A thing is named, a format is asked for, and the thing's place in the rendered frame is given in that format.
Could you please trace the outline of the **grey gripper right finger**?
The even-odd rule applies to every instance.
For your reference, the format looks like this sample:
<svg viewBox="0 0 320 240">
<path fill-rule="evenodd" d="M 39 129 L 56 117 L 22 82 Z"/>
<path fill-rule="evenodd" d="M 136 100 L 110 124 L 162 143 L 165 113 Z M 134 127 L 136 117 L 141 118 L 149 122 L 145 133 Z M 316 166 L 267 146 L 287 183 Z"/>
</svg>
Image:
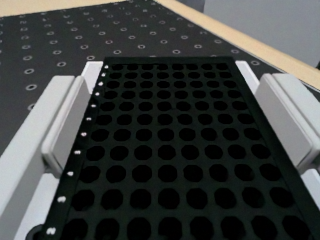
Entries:
<svg viewBox="0 0 320 240">
<path fill-rule="evenodd" d="M 320 103 L 294 74 L 264 74 L 254 94 L 300 176 L 320 171 Z"/>
</svg>

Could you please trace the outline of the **black well plate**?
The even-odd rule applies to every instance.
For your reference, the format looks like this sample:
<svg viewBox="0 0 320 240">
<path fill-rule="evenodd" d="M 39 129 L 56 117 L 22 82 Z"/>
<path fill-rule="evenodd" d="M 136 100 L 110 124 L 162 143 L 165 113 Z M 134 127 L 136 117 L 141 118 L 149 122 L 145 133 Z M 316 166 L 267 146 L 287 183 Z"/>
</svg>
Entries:
<svg viewBox="0 0 320 240">
<path fill-rule="evenodd" d="M 105 57 L 37 240 L 320 240 L 320 209 L 232 56 Z"/>
</svg>

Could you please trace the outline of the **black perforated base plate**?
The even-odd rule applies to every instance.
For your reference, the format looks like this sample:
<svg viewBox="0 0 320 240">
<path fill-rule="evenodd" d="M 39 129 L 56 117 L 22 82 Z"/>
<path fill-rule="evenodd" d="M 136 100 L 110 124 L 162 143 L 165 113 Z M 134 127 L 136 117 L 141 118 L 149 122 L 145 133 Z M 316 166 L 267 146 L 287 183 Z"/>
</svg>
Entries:
<svg viewBox="0 0 320 240">
<path fill-rule="evenodd" d="M 55 76 L 105 57 L 232 56 L 257 81 L 290 74 L 157 0 L 0 16 L 0 158 Z"/>
</svg>

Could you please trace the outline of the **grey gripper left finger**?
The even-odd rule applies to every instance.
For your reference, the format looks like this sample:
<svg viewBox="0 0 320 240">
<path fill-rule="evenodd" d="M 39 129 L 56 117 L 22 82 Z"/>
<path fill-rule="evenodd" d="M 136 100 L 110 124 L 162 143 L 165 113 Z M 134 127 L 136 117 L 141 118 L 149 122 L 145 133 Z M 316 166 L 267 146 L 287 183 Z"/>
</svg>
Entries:
<svg viewBox="0 0 320 240">
<path fill-rule="evenodd" d="M 0 158 L 0 240 L 14 240 L 43 174 L 60 179 L 90 100 L 83 76 L 55 76 Z"/>
</svg>

